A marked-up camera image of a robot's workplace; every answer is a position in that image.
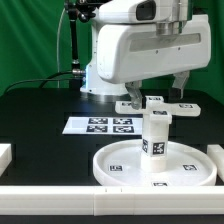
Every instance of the white round plate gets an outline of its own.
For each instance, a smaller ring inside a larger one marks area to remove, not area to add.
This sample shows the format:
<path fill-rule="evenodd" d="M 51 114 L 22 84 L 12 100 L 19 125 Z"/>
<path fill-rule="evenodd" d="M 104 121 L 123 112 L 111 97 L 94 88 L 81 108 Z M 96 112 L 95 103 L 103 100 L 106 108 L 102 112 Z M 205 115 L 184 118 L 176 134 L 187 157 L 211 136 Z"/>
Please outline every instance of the white round plate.
<path fill-rule="evenodd" d="M 93 159 L 93 173 L 104 186 L 201 186 L 215 185 L 217 168 L 204 153 L 168 142 L 166 171 L 141 169 L 142 140 L 128 140 L 100 149 Z"/>

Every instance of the white block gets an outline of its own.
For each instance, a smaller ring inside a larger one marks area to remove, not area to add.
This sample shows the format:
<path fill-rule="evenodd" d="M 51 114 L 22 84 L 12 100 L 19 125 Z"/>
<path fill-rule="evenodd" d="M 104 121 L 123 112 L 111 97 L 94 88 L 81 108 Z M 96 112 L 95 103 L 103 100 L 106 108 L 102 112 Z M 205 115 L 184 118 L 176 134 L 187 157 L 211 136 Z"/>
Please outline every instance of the white block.
<path fill-rule="evenodd" d="M 12 161 L 10 144 L 0 144 L 0 176 L 3 174 L 9 163 Z"/>
<path fill-rule="evenodd" d="M 94 187 L 0 187 L 0 215 L 93 215 Z"/>
<path fill-rule="evenodd" d="M 218 175 L 224 181 L 224 150 L 220 145 L 208 145 L 208 156 L 213 160 L 218 169 Z"/>

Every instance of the black tabletop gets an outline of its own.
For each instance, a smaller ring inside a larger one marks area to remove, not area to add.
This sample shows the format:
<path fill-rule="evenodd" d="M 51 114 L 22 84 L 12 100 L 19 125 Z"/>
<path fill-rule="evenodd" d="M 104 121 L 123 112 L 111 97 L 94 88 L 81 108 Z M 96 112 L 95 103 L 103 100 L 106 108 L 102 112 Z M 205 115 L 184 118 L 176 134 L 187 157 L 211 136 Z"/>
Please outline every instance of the black tabletop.
<path fill-rule="evenodd" d="M 162 95 L 167 91 L 143 91 Z M 179 102 L 197 103 L 201 115 L 173 117 L 169 140 L 206 152 L 224 144 L 224 106 L 200 91 L 185 91 Z M 140 136 L 63 135 L 70 116 L 121 117 L 114 103 L 94 102 L 68 89 L 15 89 L 0 98 L 0 143 L 11 143 L 13 161 L 0 185 L 99 185 L 92 159 L 101 147 Z M 217 185 L 223 184 L 218 179 Z M 0 223 L 222 223 L 224 216 L 1 216 Z"/>

